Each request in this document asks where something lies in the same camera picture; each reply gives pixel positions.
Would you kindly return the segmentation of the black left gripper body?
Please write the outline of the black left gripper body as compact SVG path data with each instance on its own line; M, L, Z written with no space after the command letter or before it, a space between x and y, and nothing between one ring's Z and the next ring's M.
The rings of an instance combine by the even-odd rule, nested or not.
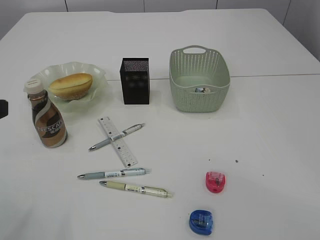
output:
M6 100L0 100L0 119L8 116L9 114L9 104Z

